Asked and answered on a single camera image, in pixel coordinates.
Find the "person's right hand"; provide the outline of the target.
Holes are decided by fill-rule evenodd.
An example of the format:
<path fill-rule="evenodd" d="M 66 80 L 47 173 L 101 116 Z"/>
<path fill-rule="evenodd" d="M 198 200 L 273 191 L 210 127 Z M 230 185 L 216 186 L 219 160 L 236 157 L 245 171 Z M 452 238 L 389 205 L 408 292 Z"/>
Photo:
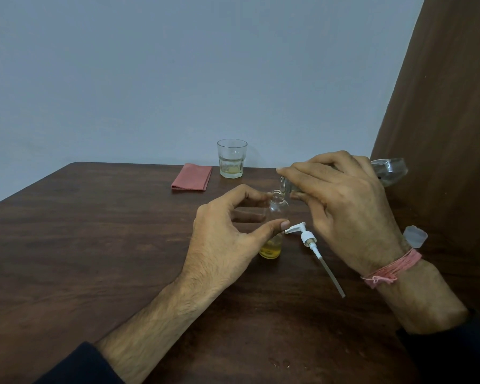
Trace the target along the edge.
<path fill-rule="evenodd" d="M 331 165 L 295 162 L 276 169 L 326 208 L 331 250 L 360 276 L 410 250 L 371 164 L 370 172 L 341 172 Z"/>

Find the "person's left hand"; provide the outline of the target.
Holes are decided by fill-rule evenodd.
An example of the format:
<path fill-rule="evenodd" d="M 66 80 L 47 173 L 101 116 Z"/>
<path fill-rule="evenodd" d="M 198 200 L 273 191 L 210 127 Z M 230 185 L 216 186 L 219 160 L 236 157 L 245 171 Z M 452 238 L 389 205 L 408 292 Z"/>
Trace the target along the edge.
<path fill-rule="evenodd" d="M 233 223 L 231 211 L 239 207 L 264 208 L 272 193 L 242 184 L 198 207 L 181 274 L 224 278 L 224 289 L 247 269 L 261 248 L 248 248 L 246 235 L 266 223 Z"/>

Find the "small clear bottle yellow liquid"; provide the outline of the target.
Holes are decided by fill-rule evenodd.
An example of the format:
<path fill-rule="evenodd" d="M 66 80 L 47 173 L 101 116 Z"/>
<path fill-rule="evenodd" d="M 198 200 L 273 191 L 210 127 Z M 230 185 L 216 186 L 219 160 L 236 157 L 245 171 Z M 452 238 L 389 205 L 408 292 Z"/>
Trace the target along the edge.
<path fill-rule="evenodd" d="M 289 205 L 285 200 L 285 195 L 280 190 L 274 190 L 272 192 L 272 198 L 270 203 L 265 209 L 264 216 L 265 221 L 271 221 L 274 219 L 287 219 Z M 279 233 L 267 241 L 259 251 L 259 255 L 266 259 L 278 258 L 282 251 L 284 233 Z"/>

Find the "clear plastic bottle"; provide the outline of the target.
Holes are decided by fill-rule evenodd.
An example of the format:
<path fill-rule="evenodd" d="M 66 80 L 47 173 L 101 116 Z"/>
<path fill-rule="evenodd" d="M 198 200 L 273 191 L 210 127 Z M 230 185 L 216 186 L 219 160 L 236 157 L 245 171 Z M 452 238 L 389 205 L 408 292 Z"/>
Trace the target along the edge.
<path fill-rule="evenodd" d="M 371 166 L 383 187 L 389 187 L 400 181 L 408 173 L 403 158 L 378 159 L 371 161 Z M 280 177 L 279 191 L 284 194 L 301 192 L 301 189 L 285 177 Z"/>

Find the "person's left forearm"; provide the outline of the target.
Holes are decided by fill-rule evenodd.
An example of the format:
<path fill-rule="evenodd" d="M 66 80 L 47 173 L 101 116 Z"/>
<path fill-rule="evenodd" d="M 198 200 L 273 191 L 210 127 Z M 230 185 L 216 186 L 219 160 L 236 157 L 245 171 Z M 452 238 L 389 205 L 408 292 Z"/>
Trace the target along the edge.
<path fill-rule="evenodd" d="M 142 384 L 227 283 L 222 277 L 181 274 L 128 321 L 96 343 L 126 384 Z"/>

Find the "person's right forearm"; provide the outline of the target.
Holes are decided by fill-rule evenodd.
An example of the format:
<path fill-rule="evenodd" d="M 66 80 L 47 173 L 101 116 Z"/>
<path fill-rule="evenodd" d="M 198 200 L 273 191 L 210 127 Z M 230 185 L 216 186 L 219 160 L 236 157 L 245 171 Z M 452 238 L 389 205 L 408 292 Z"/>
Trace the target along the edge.
<path fill-rule="evenodd" d="M 423 259 L 401 272 L 397 281 L 377 287 L 377 291 L 408 334 L 450 330 L 470 316 L 438 269 Z"/>

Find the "white pump dispenser with tube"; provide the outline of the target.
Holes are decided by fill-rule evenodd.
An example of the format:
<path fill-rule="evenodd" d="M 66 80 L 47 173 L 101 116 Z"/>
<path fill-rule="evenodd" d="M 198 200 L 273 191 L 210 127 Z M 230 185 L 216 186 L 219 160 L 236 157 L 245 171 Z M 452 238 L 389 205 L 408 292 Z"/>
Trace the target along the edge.
<path fill-rule="evenodd" d="M 321 255 L 321 253 L 318 249 L 318 246 L 317 246 L 317 239 L 311 231 L 307 230 L 306 223 L 301 222 L 297 225 L 293 225 L 290 228 L 284 230 L 283 233 L 284 234 L 292 234 L 292 233 L 300 234 L 301 241 L 304 244 L 304 246 L 308 247 L 314 253 L 315 257 L 318 259 L 320 264 L 324 267 L 325 271 L 329 275 L 329 277 L 332 280 L 334 286 L 338 290 L 340 296 L 342 298 L 345 298 L 346 294 L 345 294 L 344 290 L 340 286 L 340 284 L 339 284 L 337 278 L 334 276 L 332 270 L 326 264 L 325 259 L 322 257 L 322 255 Z"/>

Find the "clear drinking glass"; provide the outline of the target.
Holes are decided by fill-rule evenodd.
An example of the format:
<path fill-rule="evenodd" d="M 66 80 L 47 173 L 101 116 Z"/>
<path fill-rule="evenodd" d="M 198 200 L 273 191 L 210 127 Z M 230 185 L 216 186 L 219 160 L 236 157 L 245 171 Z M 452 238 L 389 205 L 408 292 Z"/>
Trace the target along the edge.
<path fill-rule="evenodd" d="M 237 179 L 243 175 L 248 143 L 240 139 L 223 139 L 217 142 L 219 173 L 227 179 Z"/>

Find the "folded red cloth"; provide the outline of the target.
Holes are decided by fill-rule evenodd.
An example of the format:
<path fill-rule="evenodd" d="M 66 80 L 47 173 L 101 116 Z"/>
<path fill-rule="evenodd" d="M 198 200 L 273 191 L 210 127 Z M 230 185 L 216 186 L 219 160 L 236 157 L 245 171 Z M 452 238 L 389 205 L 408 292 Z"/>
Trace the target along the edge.
<path fill-rule="evenodd" d="M 177 191 L 206 191 L 211 173 L 211 166 L 185 163 L 173 181 L 171 189 Z"/>

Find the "pink thread wristband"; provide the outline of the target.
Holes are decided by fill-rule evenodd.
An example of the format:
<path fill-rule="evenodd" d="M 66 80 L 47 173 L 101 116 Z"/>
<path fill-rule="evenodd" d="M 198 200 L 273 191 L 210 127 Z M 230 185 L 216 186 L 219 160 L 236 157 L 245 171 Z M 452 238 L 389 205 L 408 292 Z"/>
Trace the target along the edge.
<path fill-rule="evenodd" d="M 394 262 L 378 269 L 377 271 L 361 277 L 361 279 L 371 289 L 375 289 L 382 284 L 392 284 L 398 280 L 400 273 L 409 270 L 422 259 L 421 253 L 412 248 L 405 255 L 398 258 Z"/>

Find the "clear plastic cap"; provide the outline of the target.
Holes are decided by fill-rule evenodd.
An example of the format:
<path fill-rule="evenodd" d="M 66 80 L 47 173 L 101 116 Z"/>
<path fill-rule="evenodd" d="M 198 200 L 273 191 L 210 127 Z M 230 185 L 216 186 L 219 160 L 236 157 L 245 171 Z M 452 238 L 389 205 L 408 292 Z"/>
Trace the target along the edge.
<path fill-rule="evenodd" d="M 404 229 L 403 237 L 412 248 L 419 249 L 428 239 L 429 235 L 417 226 L 411 225 Z"/>

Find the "dark right sleeve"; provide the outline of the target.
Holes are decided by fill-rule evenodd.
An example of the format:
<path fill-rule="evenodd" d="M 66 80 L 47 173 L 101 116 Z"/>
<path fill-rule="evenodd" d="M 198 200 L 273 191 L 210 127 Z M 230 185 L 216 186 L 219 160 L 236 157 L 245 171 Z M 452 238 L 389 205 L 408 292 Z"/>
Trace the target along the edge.
<path fill-rule="evenodd" d="M 414 362 L 422 384 L 480 384 L 480 315 L 469 311 L 467 320 L 433 334 L 397 338 Z"/>

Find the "dark sleeve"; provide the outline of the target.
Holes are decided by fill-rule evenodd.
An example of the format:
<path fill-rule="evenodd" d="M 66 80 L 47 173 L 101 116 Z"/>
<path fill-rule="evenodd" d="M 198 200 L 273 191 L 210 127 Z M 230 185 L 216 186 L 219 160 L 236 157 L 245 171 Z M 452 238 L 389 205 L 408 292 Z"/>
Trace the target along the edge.
<path fill-rule="evenodd" d="M 83 342 L 33 384 L 125 384 L 98 349 Z"/>
<path fill-rule="evenodd" d="M 422 384 L 480 384 L 480 315 L 469 311 L 467 320 L 433 334 L 397 338 L 414 362 Z"/>

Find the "dark left sleeve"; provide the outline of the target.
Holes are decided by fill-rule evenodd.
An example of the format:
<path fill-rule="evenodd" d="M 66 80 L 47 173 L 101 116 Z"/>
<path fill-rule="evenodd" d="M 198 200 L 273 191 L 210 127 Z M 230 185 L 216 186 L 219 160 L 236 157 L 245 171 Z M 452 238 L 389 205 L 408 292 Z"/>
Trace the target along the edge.
<path fill-rule="evenodd" d="M 33 384 L 125 384 L 98 349 L 83 342 Z"/>

